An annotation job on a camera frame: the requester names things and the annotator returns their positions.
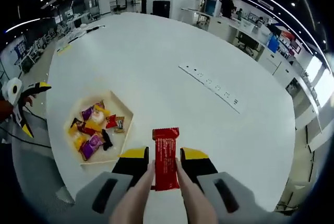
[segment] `red candy wrapper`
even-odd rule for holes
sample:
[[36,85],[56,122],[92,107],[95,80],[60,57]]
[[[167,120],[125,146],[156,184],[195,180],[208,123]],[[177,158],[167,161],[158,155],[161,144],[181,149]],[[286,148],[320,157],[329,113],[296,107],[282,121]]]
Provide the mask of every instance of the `red candy wrapper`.
[[78,130],[84,134],[88,134],[90,136],[93,136],[96,131],[94,129],[88,128],[86,127],[86,123],[82,122],[80,120],[78,120],[77,118],[74,118],[74,120],[72,121],[71,127],[76,124],[78,127]]
[[116,114],[108,116],[106,118],[106,126],[105,128],[111,128],[111,127],[116,127],[117,126],[117,122],[116,122]]
[[178,127],[154,129],[152,138],[156,141],[156,191],[180,188],[176,177],[176,138]]

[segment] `electrical outlet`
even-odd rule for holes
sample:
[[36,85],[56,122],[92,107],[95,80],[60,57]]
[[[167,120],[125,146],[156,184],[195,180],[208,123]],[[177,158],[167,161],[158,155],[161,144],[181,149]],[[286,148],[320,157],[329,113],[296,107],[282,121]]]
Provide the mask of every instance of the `electrical outlet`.
[[237,113],[241,113],[242,106],[235,95],[229,92],[221,83],[216,82],[207,73],[195,67],[192,64],[182,64],[179,66],[183,71],[193,76],[196,80],[201,82],[206,88],[210,89],[217,96],[223,99],[228,105],[230,105]]

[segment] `snack wrapper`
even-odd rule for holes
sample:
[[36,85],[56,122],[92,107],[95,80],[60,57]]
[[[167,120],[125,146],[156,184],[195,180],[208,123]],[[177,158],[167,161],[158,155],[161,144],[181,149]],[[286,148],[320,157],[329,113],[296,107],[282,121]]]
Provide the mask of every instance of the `snack wrapper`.
[[105,116],[101,111],[93,110],[93,113],[90,117],[90,121],[94,121],[96,124],[100,125],[104,122]]
[[80,132],[88,134],[90,136],[94,135],[97,132],[94,129],[86,127],[86,122],[82,122],[77,118],[74,118],[74,120],[72,121],[71,128],[73,127],[73,125],[77,125],[77,128]]
[[176,138],[178,127],[154,129],[152,138],[156,142],[156,191],[179,188],[176,177]]
[[111,127],[116,127],[117,123],[116,123],[116,114],[111,115],[109,117],[106,118],[106,126],[105,128],[111,128]]
[[82,147],[82,145],[87,141],[87,138],[85,136],[80,136],[79,138],[76,139],[76,141],[74,142],[74,146],[75,148],[80,151],[80,148]]
[[101,145],[103,145],[101,137],[98,134],[94,134],[87,142],[82,145],[80,149],[82,158],[84,160],[88,160]]
[[85,124],[85,127],[87,128],[91,128],[97,132],[101,132],[102,131],[102,127],[99,126],[96,122],[94,122],[92,119],[88,120]]
[[94,110],[102,112],[104,114],[104,117],[107,117],[110,115],[110,111],[107,109],[104,109],[102,107],[100,107],[99,105],[95,104],[94,105]]
[[108,133],[104,129],[102,130],[102,137],[104,139],[103,150],[107,151],[110,147],[113,146],[113,143],[111,142]]
[[87,121],[93,113],[93,107],[89,107],[86,110],[83,110],[80,114],[84,121]]
[[83,121],[87,121],[89,120],[90,116],[92,115],[93,113],[93,110],[94,110],[94,106],[97,105],[98,107],[104,109],[104,103],[103,103],[103,100],[101,100],[100,102],[98,103],[95,103],[94,105],[92,105],[91,107],[87,108],[86,110],[83,110],[80,114],[83,118]]
[[117,127],[115,128],[114,132],[123,133],[124,132],[124,128],[123,128],[124,117],[116,117],[115,121],[117,123]]

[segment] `person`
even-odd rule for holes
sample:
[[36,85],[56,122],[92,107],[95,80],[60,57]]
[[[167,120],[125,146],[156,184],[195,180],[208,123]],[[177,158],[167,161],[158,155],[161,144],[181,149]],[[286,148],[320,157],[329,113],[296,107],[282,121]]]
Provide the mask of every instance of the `person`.
[[223,17],[232,19],[232,11],[235,8],[232,0],[221,0],[221,13]]
[[[32,107],[32,98],[30,96],[24,98],[24,103],[29,103]],[[13,105],[4,99],[2,93],[0,94],[0,123],[9,118],[13,114]]]
[[255,21],[255,24],[258,25],[259,23],[261,23],[261,24],[264,23],[263,17],[260,17],[260,18],[258,18],[258,19]]
[[239,11],[236,12],[236,15],[238,16],[238,20],[241,20],[241,17],[242,17],[242,8],[240,8]]

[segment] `office desk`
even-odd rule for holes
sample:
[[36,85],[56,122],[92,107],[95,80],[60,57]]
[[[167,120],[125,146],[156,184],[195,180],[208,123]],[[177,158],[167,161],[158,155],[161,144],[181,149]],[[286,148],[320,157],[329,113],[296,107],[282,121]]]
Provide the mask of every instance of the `office desk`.
[[[178,126],[178,150],[207,153],[218,171],[234,176],[254,192],[261,207],[273,211],[290,173],[295,139],[292,99],[275,78],[229,43],[176,20],[122,13],[98,23],[106,27],[55,53],[49,71],[49,137],[71,196],[112,169],[79,165],[64,140],[68,112],[80,98],[112,90],[134,113],[125,150],[148,146],[152,160],[152,129]],[[243,112],[178,67],[186,62],[239,95]],[[144,223],[157,218],[159,223],[186,223],[180,190],[150,192]]]
[[312,96],[312,93],[308,86],[306,85],[303,78],[294,70],[290,63],[285,59],[280,53],[273,53],[266,46],[267,41],[264,41],[264,37],[259,33],[247,32],[240,27],[240,22],[231,20],[224,17],[210,17],[210,23],[208,32],[220,37],[223,40],[226,40],[229,43],[233,43],[233,40],[238,35],[239,32],[242,32],[255,41],[257,41],[261,46],[262,50],[255,60],[265,68],[270,74],[272,74],[282,87],[287,87],[287,85],[295,78],[302,89],[304,90],[309,102],[315,113],[314,117],[317,118],[320,131],[322,132],[320,121],[319,121],[319,108],[317,103]]
[[76,17],[76,18],[73,18],[73,19],[69,20],[66,24],[68,24],[73,29],[75,27],[74,26],[74,21],[76,21],[78,19],[82,19],[82,18],[84,18],[84,20],[82,21],[82,23],[86,23],[87,24],[89,22],[88,21],[88,15],[89,15],[89,13],[84,13],[84,14]]

